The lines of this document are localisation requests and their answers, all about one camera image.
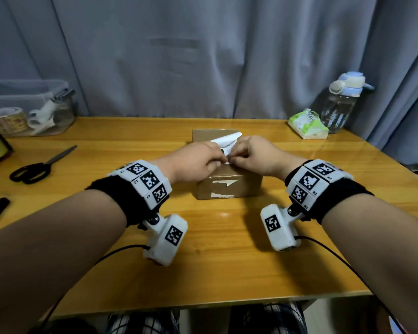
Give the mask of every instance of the hand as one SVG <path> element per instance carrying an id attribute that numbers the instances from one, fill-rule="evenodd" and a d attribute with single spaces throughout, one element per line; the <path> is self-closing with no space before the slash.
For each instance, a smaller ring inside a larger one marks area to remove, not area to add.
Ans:
<path id="1" fill-rule="evenodd" d="M 160 168 L 173 185 L 179 182 L 199 182 L 227 161 L 228 158 L 217 143 L 202 141 L 183 146 L 150 163 Z"/>
<path id="2" fill-rule="evenodd" d="M 280 150 L 260 136 L 239 138 L 228 155 L 229 163 L 262 176 L 285 178 L 306 159 Z"/>

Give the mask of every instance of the plastic bottle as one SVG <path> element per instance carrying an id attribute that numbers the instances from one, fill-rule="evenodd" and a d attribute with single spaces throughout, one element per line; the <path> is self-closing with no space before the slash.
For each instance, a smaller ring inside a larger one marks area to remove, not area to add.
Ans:
<path id="1" fill-rule="evenodd" d="M 320 120 L 330 134 L 342 130 L 362 89 L 374 91 L 374 87 L 366 83 L 362 72 L 346 72 L 330 84 L 330 94 L 320 114 Z"/>

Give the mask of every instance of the black scissors handle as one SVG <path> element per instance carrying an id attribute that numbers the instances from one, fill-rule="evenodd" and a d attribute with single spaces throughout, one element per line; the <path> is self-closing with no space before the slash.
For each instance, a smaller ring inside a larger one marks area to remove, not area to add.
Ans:
<path id="1" fill-rule="evenodd" d="M 13 182 L 34 184 L 46 178 L 51 173 L 51 164 L 36 163 L 21 167 L 9 175 Z"/>

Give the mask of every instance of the cardboard box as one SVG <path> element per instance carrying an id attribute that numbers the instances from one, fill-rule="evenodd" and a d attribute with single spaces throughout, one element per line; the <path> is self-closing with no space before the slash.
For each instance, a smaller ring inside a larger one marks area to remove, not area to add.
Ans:
<path id="1" fill-rule="evenodd" d="M 192 131 L 192 141 L 210 141 L 234 134 L 238 130 L 198 129 Z M 196 186 L 197 199 L 238 198 L 256 196 L 262 176 L 239 167 L 223 164 Z"/>

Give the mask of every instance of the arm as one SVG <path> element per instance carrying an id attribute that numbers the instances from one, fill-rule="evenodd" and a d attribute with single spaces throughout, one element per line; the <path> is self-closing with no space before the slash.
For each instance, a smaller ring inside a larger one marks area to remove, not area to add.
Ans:
<path id="1" fill-rule="evenodd" d="M 173 184 L 204 179 L 226 160 L 215 143 L 205 142 L 151 163 Z M 1 229 L 0 333 L 26 333 L 122 236 L 126 224 L 112 198 L 86 190 Z"/>
<path id="2" fill-rule="evenodd" d="M 285 180 L 306 159 L 259 136 L 234 146 L 229 161 Z M 347 261 L 412 333 L 418 333 L 418 219 L 370 195 L 351 196 L 324 217 L 322 226 Z"/>

